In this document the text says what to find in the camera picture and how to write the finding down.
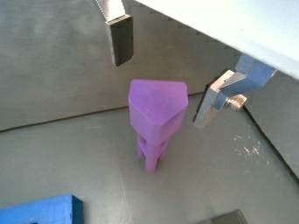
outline blue block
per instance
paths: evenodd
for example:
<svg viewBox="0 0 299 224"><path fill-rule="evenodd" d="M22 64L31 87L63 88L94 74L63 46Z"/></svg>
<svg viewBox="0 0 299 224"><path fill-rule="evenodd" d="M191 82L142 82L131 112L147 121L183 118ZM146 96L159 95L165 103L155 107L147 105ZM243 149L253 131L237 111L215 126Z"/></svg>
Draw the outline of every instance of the blue block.
<svg viewBox="0 0 299 224"><path fill-rule="evenodd" d="M2 224L83 224L83 202L71 194L0 209Z"/></svg>

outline purple stacked blocks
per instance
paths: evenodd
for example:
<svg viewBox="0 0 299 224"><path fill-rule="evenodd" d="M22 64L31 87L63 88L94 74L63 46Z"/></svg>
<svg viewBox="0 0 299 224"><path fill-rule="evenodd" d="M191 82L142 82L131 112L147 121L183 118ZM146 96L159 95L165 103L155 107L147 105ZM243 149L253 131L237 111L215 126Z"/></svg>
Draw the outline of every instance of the purple stacked blocks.
<svg viewBox="0 0 299 224"><path fill-rule="evenodd" d="M155 172L170 137L182 126L189 106L187 86L178 81L133 80L129 106L138 156L146 159L146 171Z"/></svg>

